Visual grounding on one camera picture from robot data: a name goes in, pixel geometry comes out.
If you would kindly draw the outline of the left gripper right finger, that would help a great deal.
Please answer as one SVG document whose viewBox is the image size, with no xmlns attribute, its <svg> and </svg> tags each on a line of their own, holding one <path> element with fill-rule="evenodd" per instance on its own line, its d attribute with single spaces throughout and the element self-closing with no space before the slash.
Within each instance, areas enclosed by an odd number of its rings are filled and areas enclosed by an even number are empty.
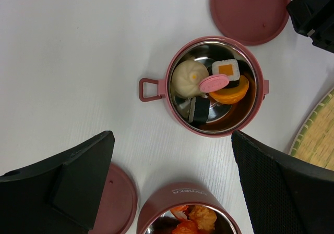
<svg viewBox="0 0 334 234">
<path fill-rule="evenodd" d="M 333 171 L 231 136 L 254 233 L 333 233 Z"/>
</svg>

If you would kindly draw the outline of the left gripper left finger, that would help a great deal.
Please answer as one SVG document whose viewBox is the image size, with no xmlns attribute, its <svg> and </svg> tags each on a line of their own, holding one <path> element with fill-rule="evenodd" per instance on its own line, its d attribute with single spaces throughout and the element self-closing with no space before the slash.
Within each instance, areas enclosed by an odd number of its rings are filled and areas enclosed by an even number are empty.
<svg viewBox="0 0 334 234">
<path fill-rule="evenodd" d="M 88 233 L 114 148 L 112 131 L 1 176 L 1 233 Z"/>
</svg>

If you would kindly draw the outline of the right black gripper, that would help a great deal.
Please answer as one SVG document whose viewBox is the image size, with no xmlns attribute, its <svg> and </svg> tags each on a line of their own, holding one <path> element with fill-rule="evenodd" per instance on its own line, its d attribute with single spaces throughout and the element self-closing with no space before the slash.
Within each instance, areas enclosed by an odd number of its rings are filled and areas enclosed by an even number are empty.
<svg viewBox="0 0 334 234">
<path fill-rule="evenodd" d="M 333 0 L 292 0 L 287 11 L 296 33 L 333 53 Z"/>
</svg>

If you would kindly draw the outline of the fried cutlet toy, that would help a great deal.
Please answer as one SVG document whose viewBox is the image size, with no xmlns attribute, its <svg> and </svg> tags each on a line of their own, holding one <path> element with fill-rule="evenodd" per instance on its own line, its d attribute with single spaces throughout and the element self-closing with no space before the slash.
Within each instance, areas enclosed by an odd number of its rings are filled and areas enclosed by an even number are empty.
<svg viewBox="0 0 334 234">
<path fill-rule="evenodd" d="M 189 219 L 193 220 L 199 230 L 212 232 L 215 230 L 217 216 L 215 211 L 202 205 L 195 205 L 189 213 Z"/>
</svg>

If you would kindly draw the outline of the sushi roll orange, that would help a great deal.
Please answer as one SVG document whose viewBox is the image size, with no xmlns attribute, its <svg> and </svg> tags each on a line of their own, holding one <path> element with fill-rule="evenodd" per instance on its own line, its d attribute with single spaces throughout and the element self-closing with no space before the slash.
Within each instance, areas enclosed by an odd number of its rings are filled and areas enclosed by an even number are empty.
<svg viewBox="0 0 334 234">
<path fill-rule="evenodd" d="M 240 69 L 236 59 L 227 59 L 216 61 L 212 63 L 212 74 L 213 75 L 226 75 L 229 79 L 229 84 L 226 88 L 237 87 L 240 83 Z"/>
</svg>

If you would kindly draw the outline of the red chicken wing toy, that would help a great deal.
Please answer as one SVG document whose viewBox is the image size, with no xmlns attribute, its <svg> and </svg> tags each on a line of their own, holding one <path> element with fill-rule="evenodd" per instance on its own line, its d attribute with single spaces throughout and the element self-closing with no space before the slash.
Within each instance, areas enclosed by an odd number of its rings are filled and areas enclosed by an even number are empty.
<svg viewBox="0 0 334 234">
<path fill-rule="evenodd" d="M 180 222 L 172 234 L 198 234 L 197 224 L 192 220 Z"/>
</svg>

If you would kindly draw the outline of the toy shrimp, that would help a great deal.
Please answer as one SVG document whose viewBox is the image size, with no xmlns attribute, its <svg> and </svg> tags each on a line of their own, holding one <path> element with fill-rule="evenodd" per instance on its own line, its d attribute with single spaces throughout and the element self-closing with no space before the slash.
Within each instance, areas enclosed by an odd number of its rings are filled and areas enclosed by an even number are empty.
<svg viewBox="0 0 334 234">
<path fill-rule="evenodd" d="M 188 217 L 185 213 L 187 211 L 187 209 L 188 209 L 188 205 L 180 205 L 180 206 L 177 206 L 177 207 L 174 207 L 174 208 L 170 209 L 170 212 L 179 221 L 186 221 L 186 220 L 188 220 Z"/>
</svg>

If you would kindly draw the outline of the orange toy fruit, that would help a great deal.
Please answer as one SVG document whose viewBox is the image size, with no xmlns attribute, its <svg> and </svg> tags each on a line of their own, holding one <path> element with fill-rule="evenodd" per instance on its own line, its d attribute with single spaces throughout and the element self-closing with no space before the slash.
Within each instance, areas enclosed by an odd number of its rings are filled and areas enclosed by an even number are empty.
<svg viewBox="0 0 334 234">
<path fill-rule="evenodd" d="M 240 76 L 239 81 L 237 87 L 210 92 L 209 96 L 221 104 L 236 104 L 245 97 L 249 88 L 249 80 L 244 75 Z"/>
</svg>

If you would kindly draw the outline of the pink round toy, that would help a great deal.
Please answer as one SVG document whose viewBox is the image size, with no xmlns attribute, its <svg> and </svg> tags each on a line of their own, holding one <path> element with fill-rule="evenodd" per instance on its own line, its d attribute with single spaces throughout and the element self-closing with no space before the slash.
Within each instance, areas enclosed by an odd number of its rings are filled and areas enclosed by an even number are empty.
<svg viewBox="0 0 334 234">
<path fill-rule="evenodd" d="M 224 74 L 211 75 L 199 83 L 199 90 L 202 93 L 215 92 L 220 89 L 223 89 L 229 84 L 229 78 Z"/>
</svg>

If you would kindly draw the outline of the sushi roll white centre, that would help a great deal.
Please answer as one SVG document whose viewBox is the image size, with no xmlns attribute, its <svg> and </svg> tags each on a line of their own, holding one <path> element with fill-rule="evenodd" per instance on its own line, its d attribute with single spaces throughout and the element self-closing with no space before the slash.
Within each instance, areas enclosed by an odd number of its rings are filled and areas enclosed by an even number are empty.
<svg viewBox="0 0 334 234">
<path fill-rule="evenodd" d="M 206 124 L 209 116 L 210 100 L 201 96 L 192 98 L 190 102 L 188 122 L 195 126 Z"/>
</svg>

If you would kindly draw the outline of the white rice ball toy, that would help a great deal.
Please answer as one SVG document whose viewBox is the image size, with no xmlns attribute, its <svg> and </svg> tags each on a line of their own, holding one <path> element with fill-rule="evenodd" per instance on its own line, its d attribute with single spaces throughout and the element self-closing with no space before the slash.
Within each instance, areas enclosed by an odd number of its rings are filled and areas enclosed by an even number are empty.
<svg viewBox="0 0 334 234">
<path fill-rule="evenodd" d="M 180 96 L 192 98 L 202 95 L 199 84 L 208 76 L 209 72 L 205 65 L 195 60 L 186 60 L 174 69 L 172 84 Z"/>
</svg>

